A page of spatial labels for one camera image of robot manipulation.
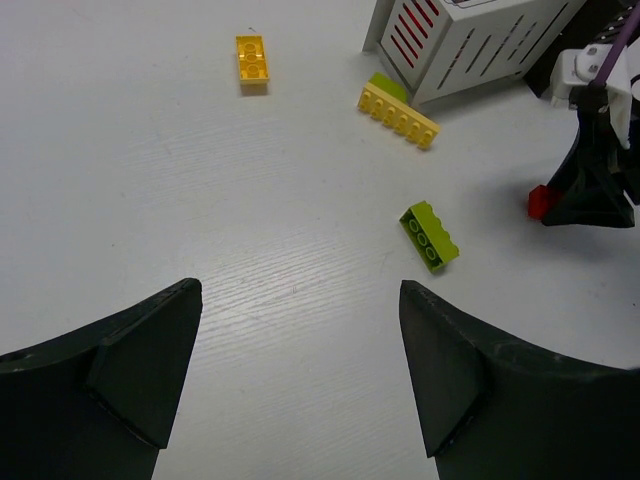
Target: red lego brick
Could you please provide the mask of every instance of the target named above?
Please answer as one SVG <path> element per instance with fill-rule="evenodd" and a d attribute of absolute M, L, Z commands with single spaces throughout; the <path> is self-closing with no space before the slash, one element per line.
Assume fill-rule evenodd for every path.
<path fill-rule="evenodd" d="M 562 198 L 562 193 L 546 185 L 538 185 L 529 193 L 529 216 L 536 220 L 542 218 Z"/>

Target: green block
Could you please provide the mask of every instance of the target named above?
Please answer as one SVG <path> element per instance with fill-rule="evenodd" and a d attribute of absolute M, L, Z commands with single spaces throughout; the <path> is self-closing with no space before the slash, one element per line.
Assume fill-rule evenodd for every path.
<path fill-rule="evenodd" d="M 400 100 L 402 103 L 407 103 L 407 92 L 404 87 L 390 78 L 385 77 L 381 73 L 374 73 L 373 77 L 369 79 L 369 83 L 384 90 L 389 95 Z"/>
<path fill-rule="evenodd" d="M 420 202 L 407 210 L 400 223 L 431 273 L 460 255 L 449 232 L 442 228 L 442 222 L 427 202 Z"/>

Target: yellow block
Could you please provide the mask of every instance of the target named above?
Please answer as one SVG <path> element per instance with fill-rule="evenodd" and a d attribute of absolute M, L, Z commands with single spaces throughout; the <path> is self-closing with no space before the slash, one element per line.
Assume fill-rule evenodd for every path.
<path fill-rule="evenodd" d="M 358 108 L 423 150 L 429 148 L 440 132 L 440 125 L 371 83 L 364 86 Z"/>
<path fill-rule="evenodd" d="M 260 35 L 236 37 L 240 85 L 262 85 L 269 82 L 269 68 Z"/>

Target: tabletop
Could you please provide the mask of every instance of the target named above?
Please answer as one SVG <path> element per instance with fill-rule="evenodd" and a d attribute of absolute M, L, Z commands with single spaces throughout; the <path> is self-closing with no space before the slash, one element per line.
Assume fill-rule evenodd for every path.
<path fill-rule="evenodd" d="M 428 105 L 422 152 L 359 113 L 373 0 L 0 5 L 0 352 L 187 276 L 204 310 L 154 479 L 436 479 L 402 279 L 525 340 L 640 364 L 640 231 L 526 216 L 577 122 L 509 83 Z M 238 85 L 261 34 L 266 94 Z M 431 203 L 431 276 L 398 223 Z"/>

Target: toy block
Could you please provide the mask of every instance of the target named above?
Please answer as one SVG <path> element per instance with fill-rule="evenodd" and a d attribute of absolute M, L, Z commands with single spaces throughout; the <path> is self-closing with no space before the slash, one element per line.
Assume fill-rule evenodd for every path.
<path fill-rule="evenodd" d="M 269 68 L 260 35 L 236 37 L 240 85 L 263 85 L 269 82 Z"/>
<path fill-rule="evenodd" d="M 400 223 L 431 273 L 460 256 L 460 250 L 427 202 L 420 202 L 407 210 Z"/>
<path fill-rule="evenodd" d="M 558 203 L 561 197 L 562 194 L 560 192 L 546 185 L 538 185 L 529 193 L 529 216 L 535 220 L 542 220 L 547 212 Z"/>
<path fill-rule="evenodd" d="M 384 90 L 389 95 L 400 100 L 402 103 L 407 103 L 407 91 L 402 85 L 394 82 L 389 77 L 386 77 L 379 72 L 374 73 L 373 77 L 369 79 L 369 83 Z"/>
<path fill-rule="evenodd" d="M 358 108 L 374 120 L 382 121 L 385 127 L 393 128 L 398 135 L 404 135 L 410 142 L 417 143 L 418 148 L 423 150 L 429 148 L 440 132 L 440 125 L 369 82 L 362 90 Z"/>

